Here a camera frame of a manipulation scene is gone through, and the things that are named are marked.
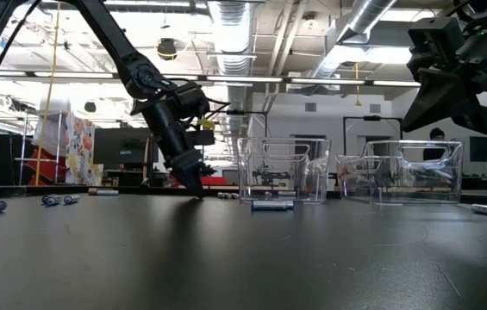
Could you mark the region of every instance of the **ceiling duct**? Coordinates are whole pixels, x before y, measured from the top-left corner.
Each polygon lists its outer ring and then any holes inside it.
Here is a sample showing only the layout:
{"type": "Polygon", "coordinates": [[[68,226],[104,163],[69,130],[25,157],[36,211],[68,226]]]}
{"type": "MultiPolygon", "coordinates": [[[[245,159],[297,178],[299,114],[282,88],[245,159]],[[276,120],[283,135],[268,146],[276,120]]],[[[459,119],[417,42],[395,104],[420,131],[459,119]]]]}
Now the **ceiling duct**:
{"type": "MultiPolygon", "coordinates": [[[[340,65],[340,43],[351,41],[352,43],[365,44],[370,39],[371,29],[379,22],[384,13],[392,7],[397,0],[356,0],[352,11],[332,23],[330,33],[326,36],[326,57],[309,74],[310,78],[330,78],[340,65]]],[[[308,95],[316,93],[318,87],[305,91],[308,95]]]]}
{"type": "MultiPolygon", "coordinates": [[[[251,59],[245,54],[251,49],[253,8],[252,3],[209,2],[210,15],[214,20],[215,50],[219,53],[216,62],[222,75],[246,76],[251,71],[251,59]]],[[[230,109],[250,109],[246,87],[228,86],[226,99],[231,102],[230,109]]],[[[247,129],[241,125],[241,119],[233,119],[233,116],[226,116],[226,118],[225,129],[231,137],[241,136],[247,132],[247,129]]],[[[231,140],[232,150],[235,153],[237,141],[231,140]]]]}

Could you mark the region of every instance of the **colorful poster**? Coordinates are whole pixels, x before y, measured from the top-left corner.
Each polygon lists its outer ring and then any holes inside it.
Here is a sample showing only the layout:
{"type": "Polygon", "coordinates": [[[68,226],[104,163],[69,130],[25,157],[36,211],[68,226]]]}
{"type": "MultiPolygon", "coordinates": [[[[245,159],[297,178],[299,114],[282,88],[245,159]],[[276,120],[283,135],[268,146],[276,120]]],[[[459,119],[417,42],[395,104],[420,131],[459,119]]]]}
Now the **colorful poster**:
{"type": "Polygon", "coordinates": [[[101,186],[103,165],[94,164],[94,125],[69,113],[66,127],[66,182],[101,186]]]}

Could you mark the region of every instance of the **fluorescent light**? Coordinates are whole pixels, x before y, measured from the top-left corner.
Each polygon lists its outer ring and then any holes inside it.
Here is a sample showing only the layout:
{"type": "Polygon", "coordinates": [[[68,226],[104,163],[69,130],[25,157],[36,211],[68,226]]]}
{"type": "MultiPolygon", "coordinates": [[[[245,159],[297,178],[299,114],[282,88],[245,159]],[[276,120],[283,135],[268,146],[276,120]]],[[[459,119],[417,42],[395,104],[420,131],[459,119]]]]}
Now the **fluorescent light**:
{"type": "MultiPolygon", "coordinates": [[[[51,72],[35,72],[36,77],[49,78],[52,76],[51,72]]],[[[56,78],[113,78],[113,73],[102,72],[55,72],[53,74],[56,78]]]]}
{"type": "Polygon", "coordinates": [[[420,87],[421,84],[417,82],[406,81],[373,81],[375,86],[395,86],[395,87],[420,87]]]}
{"type": "Polygon", "coordinates": [[[281,81],[283,81],[281,77],[225,77],[225,76],[207,77],[207,80],[218,81],[218,82],[256,82],[256,83],[281,83],[281,81]]]}
{"type": "Polygon", "coordinates": [[[24,71],[1,71],[0,77],[24,77],[26,76],[24,71]]]}
{"type": "Polygon", "coordinates": [[[190,80],[190,81],[195,81],[197,80],[197,76],[186,76],[186,75],[178,75],[178,74],[165,74],[163,77],[165,78],[183,78],[183,79],[187,79],[187,80],[190,80]]]}
{"type": "Polygon", "coordinates": [[[439,14],[439,9],[389,9],[383,16],[381,21],[384,22],[416,22],[422,18],[436,17],[434,14],[439,14]]]}
{"type": "Polygon", "coordinates": [[[365,81],[331,78],[292,78],[294,84],[323,84],[323,85],[364,85],[365,81]]]}
{"type": "Polygon", "coordinates": [[[368,52],[366,61],[376,64],[405,65],[411,57],[412,54],[407,47],[374,47],[368,52]]]}
{"type": "Polygon", "coordinates": [[[253,87],[253,83],[241,82],[214,82],[214,86],[235,86],[235,87],[253,87]]]}

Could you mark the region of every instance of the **plastic storage box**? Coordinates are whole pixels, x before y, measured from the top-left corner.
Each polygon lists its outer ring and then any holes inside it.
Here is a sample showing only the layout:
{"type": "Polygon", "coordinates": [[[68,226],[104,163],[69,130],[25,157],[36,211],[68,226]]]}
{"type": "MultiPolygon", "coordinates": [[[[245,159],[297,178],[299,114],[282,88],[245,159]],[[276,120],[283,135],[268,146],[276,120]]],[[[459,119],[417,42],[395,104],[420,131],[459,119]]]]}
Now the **plastic storage box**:
{"type": "Polygon", "coordinates": [[[331,141],[241,138],[238,147],[241,200],[326,200],[331,141]]]}
{"type": "Polygon", "coordinates": [[[373,141],[361,156],[338,156],[343,197],[373,203],[459,203],[463,144],[373,141]],[[440,156],[423,160],[425,150],[440,156]]]}

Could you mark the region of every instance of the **workbench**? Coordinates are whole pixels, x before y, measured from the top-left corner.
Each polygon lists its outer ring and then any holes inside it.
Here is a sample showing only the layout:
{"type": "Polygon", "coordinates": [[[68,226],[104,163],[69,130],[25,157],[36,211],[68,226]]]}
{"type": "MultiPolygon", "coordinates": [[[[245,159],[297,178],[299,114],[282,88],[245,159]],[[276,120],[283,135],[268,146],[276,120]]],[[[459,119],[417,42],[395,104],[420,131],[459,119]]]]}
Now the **workbench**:
{"type": "Polygon", "coordinates": [[[487,215],[82,195],[0,214],[0,309],[487,309],[487,215]]]}

